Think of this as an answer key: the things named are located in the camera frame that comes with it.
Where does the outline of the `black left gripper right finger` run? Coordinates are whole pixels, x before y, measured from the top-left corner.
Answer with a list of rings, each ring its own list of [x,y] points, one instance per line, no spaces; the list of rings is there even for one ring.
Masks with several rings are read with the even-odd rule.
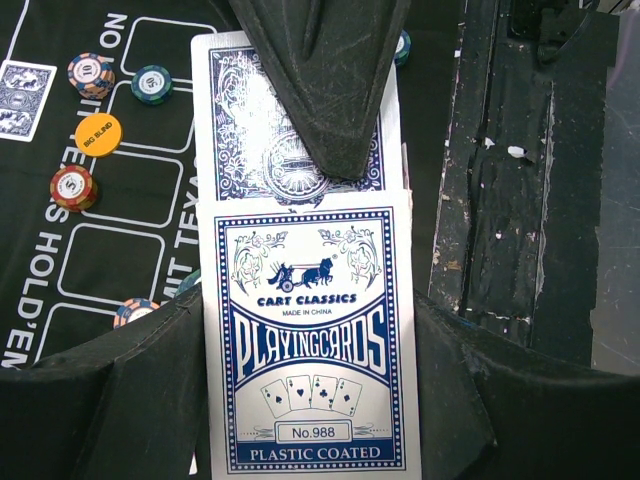
[[[639,379],[521,347],[415,293],[424,479],[636,479]]]

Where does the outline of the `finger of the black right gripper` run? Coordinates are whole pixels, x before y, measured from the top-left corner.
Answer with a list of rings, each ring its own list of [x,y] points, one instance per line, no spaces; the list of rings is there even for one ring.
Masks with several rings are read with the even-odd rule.
[[[409,2],[262,0],[231,8],[318,168],[362,178]]]

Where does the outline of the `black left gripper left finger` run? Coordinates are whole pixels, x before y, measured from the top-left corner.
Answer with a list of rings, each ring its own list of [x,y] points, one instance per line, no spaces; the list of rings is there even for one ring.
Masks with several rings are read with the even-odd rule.
[[[203,299],[1,372],[4,479],[208,476]]]

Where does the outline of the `green chips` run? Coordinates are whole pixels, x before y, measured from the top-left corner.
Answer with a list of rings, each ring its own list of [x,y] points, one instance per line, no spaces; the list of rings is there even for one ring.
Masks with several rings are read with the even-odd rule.
[[[410,35],[406,30],[402,30],[394,53],[394,64],[396,67],[401,67],[407,63],[411,45]]]
[[[201,281],[201,270],[198,269],[191,274],[189,274],[181,283],[178,285],[176,289],[175,296],[179,296],[187,290],[191,289],[195,285],[199,284]]]
[[[131,81],[134,97],[147,105],[164,103],[173,92],[169,71],[160,65],[147,65],[136,72]]]

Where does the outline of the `pink blue chips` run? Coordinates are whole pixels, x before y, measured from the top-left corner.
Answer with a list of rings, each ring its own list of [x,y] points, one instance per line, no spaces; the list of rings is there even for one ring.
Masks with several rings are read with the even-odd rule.
[[[115,85],[115,73],[102,56],[85,52],[76,56],[67,67],[69,83],[89,100],[105,98]]]
[[[113,328],[118,329],[136,319],[151,313],[160,306],[146,298],[130,298],[126,300],[116,311],[113,319]]]

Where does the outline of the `blue playing card box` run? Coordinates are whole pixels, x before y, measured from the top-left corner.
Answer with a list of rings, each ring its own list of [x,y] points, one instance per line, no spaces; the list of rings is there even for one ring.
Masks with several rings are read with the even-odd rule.
[[[324,176],[242,32],[191,42],[215,479],[422,475],[396,76],[358,181]]]

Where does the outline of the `orange chips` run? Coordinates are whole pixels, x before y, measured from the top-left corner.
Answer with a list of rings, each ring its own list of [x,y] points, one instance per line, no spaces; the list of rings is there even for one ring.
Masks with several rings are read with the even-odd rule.
[[[58,170],[50,180],[49,190],[54,202],[70,212],[89,209],[99,196],[96,180],[86,168],[78,165]]]

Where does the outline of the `yellow big blind button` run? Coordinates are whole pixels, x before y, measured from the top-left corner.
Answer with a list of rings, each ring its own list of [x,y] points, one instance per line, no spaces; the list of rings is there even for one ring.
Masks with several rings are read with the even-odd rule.
[[[95,113],[80,121],[74,139],[85,155],[102,158],[113,153],[121,144],[123,129],[119,120],[107,113]]]

